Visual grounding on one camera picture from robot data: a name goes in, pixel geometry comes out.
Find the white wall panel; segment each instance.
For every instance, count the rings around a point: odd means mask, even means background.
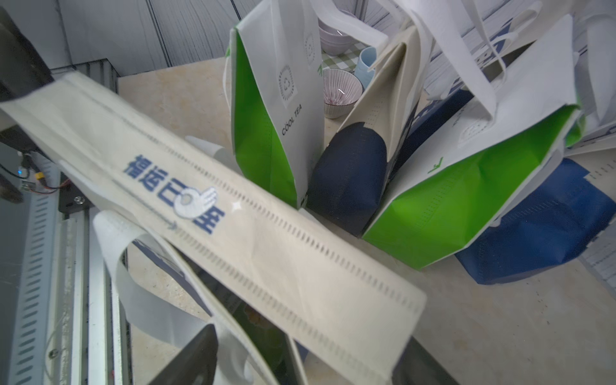
[[[230,0],[150,0],[171,65],[222,57],[239,22]]]
[[[146,0],[59,0],[73,63],[109,59],[121,76],[168,66]]]
[[[71,64],[56,0],[0,0],[49,68]]]

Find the circular logo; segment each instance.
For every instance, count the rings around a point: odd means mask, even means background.
[[[289,100],[293,96],[293,91],[295,91],[295,84],[293,84],[291,67],[288,65],[282,67],[282,71],[278,75],[278,85],[280,86],[280,96],[282,96],[282,99],[285,101]]]
[[[181,218],[194,219],[211,209],[217,199],[218,193],[214,187],[208,188],[203,193],[187,187],[176,196],[173,210]]]
[[[306,36],[306,40],[304,41],[304,50],[306,51],[306,58],[308,59],[308,65],[312,64],[315,57],[314,52],[314,40],[312,38],[312,33],[309,33]]]

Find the marble surface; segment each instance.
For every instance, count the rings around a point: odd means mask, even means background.
[[[224,59],[214,59],[127,76],[119,79],[120,95],[179,136],[230,148],[223,70]],[[326,120],[326,142],[341,123]],[[616,383],[616,301],[579,261],[523,281],[482,286],[454,257],[416,271],[325,225],[426,292],[428,305],[414,336],[460,384]],[[147,353],[136,342],[135,371],[137,356]],[[314,356],[306,370],[313,384],[346,383]]]

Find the navy blue bag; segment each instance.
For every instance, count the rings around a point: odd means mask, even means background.
[[[576,258],[616,213],[616,203],[584,179],[587,174],[564,159],[498,227],[456,257],[483,285],[528,278]]]

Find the black plastic part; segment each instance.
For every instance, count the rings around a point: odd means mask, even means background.
[[[217,352],[214,325],[206,325],[150,385],[211,385],[216,372]]]
[[[435,359],[411,337],[392,375],[393,385],[458,385]]]
[[[60,185],[62,185],[66,179],[67,176],[62,174],[60,176]],[[62,187],[59,194],[58,211],[62,214],[74,214],[94,206],[84,193],[72,183]]]
[[[53,82],[51,71],[32,43],[0,7],[0,102],[22,97]],[[18,126],[0,132],[0,142],[19,150],[38,150]]]

